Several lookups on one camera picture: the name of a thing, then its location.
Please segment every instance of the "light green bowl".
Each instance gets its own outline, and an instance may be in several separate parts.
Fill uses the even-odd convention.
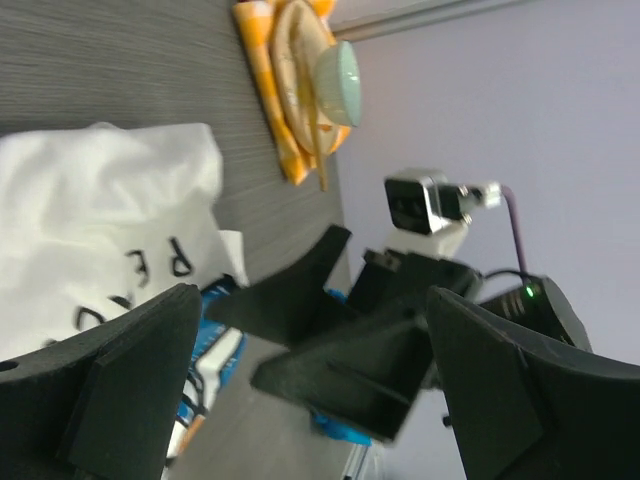
[[[349,127],[360,125],[360,69],[351,43],[342,41],[322,52],[313,71],[313,86],[329,120]]]

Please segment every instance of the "lavender wall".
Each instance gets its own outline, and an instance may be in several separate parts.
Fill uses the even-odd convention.
[[[352,272],[391,228],[386,174],[500,180],[530,269],[560,284],[598,353],[640,364],[638,18],[637,0],[539,0],[357,44],[364,122],[338,154]],[[504,209],[480,212],[459,257],[515,266],[509,235]],[[390,479],[464,478],[443,409],[417,406]]]

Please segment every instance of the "orange checkered cloth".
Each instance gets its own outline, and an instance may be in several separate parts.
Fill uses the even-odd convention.
[[[316,167],[316,159],[295,139],[284,116],[278,88],[274,77],[269,54],[269,41],[281,8],[289,0],[255,0],[237,3],[233,13],[238,22],[251,70],[256,79],[269,125],[278,148],[280,164],[288,180],[294,185],[304,181],[309,172]],[[337,0],[309,0],[325,25]],[[327,35],[332,43],[335,38],[327,26]],[[335,151],[347,138],[350,129],[341,127],[333,146]]]

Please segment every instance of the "blue object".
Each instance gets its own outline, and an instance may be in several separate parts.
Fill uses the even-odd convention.
[[[345,294],[338,290],[329,290],[329,294],[343,303],[347,301]],[[371,437],[319,413],[313,414],[313,420],[327,437],[355,443],[356,445],[365,445],[367,447],[370,447],[373,443]]]
[[[216,343],[218,343],[229,329],[226,325],[207,320],[204,314],[211,302],[230,295],[236,289],[238,289],[238,286],[234,279],[225,275],[202,292],[202,315],[200,317],[200,326],[193,347],[193,353],[191,354],[191,366],[189,367],[187,375],[187,382],[191,383],[195,397],[189,398],[183,395],[177,414],[178,421],[184,425],[190,425],[195,417],[199,415],[205,416],[207,414],[209,405],[205,404],[204,390],[205,385],[211,382],[212,379],[205,378],[198,371],[196,365],[203,355],[206,355],[212,348],[215,348]],[[219,388],[223,388],[229,383],[229,380],[236,370],[238,361],[244,353],[246,345],[247,335],[243,335],[235,351],[227,358],[225,364],[218,371]]]

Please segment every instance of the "purple cable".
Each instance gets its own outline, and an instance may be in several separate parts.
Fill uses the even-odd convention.
[[[516,196],[509,187],[500,185],[502,196],[507,202],[509,218],[511,219],[511,230],[513,231],[513,241],[516,244],[516,255],[518,257],[518,267],[521,272],[527,272],[527,262],[524,258],[524,247],[522,246],[522,233],[520,231],[520,219],[516,207]]]

